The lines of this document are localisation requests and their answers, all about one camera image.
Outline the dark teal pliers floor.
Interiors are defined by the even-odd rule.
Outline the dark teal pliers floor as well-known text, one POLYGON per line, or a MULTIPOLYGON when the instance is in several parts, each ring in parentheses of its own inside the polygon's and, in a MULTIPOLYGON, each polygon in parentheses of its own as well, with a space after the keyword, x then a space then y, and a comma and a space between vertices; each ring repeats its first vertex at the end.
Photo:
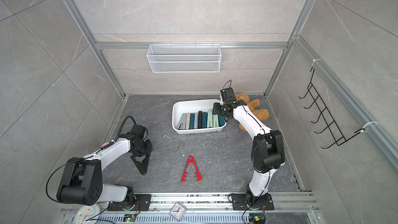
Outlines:
POLYGON ((219 127, 223 127, 226 124, 226 120, 223 116, 218 116, 219 127))

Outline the teal pliers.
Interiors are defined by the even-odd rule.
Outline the teal pliers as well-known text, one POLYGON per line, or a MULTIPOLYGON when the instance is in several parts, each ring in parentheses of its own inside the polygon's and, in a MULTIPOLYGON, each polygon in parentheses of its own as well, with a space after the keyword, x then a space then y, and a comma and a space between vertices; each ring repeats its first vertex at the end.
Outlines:
POLYGON ((207 128, 207 112, 202 113, 202 128, 207 128))
POLYGON ((195 126, 195 113, 191 113, 190 114, 190 125, 189 125, 189 129, 192 130, 194 129, 195 126))

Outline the grey pliers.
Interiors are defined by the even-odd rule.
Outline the grey pliers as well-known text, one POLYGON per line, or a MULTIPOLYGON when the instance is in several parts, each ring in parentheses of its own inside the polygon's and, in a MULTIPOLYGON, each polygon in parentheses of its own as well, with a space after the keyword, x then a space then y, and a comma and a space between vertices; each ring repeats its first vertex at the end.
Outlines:
POLYGON ((183 113, 178 124, 178 130, 185 130, 186 129, 186 119, 187 119, 187 114, 183 113))
POLYGON ((198 121, 199 121, 199 120, 198 120, 198 114, 199 114, 199 113, 195 113, 195 114, 194 114, 194 126, 193 126, 194 129, 197 129, 198 126, 199 126, 199 124, 198 124, 198 121))

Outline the red pliers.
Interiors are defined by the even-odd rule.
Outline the red pliers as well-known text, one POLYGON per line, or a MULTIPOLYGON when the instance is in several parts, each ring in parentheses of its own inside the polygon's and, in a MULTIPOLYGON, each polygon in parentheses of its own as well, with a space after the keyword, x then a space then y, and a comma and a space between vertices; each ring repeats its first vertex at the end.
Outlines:
POLYGON ((201 175, 200 170, 199 170, 199 168, 197 166, 197 163, 195 161, 194 156, 189 156, 188 157, 188 160, 186 162, 186 165, 185 165, 185 168, 183 170, 183 174, 182 174, 182 177, 181 177, 181 180, 180 180, 182 183, 186 182, 187 176, 189 175, 190 172, 193 173, 193 175, 196 178, 196 181, 203 180, 202 175, 201 175))

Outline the light green pliers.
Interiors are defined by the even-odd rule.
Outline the light green pliers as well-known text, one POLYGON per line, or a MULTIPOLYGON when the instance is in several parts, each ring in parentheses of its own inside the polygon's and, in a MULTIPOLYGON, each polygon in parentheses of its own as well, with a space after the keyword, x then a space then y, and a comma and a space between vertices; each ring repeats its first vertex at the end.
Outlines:
POLYGON ((218 115, 213 115, 213 127, 217 128, 219 127, 219 116, 218 115))
POLYGON ((207 112, 207 128, 212 128, 213 127, 213 114, 212 114, 212 110, 209 110, 207 112))

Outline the beige wooden pliers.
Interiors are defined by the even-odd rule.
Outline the beige wooden pliers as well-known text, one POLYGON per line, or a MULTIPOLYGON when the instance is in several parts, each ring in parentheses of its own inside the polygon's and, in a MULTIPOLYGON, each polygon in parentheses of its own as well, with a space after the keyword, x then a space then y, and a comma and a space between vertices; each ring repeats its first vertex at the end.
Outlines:
POLYGON ((186 113, 186 130, 190 129, 190 118, 191 118, 191 114, 190 113, 186 113))

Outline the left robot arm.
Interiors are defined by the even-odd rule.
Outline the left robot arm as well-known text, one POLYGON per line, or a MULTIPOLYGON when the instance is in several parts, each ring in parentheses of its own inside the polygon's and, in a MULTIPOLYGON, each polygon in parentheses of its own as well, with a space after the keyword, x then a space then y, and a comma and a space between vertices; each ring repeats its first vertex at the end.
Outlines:
POLYGON ((116 138, 99 150, 82 158, 73 157, 65 165, 57 191, 57 201, 91 206, 109 203, 118 209, 129 211, 138 200, 130 186, 103 183, 102 171, 125 153, 138 171, 145 175, 149 167, 152 144, 145 139, 146 127, 134 124, 126 134, 118 132, 116 138))

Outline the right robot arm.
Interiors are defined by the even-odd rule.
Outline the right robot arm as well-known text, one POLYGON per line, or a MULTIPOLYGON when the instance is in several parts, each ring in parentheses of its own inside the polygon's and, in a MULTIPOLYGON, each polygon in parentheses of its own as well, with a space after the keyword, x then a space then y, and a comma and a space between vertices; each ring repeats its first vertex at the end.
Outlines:
POLYGON ((221 102, 213 105, 213 114, 234 118, 253 140, 251 162, 254 174, 247 186, 246 206, 243 209, 273 210, 274 203, 268 187, 275 172, 285 164, 283 135, 262 123, 243 100, 235 97, 231 87, 222 89, 220 97, 221 102))

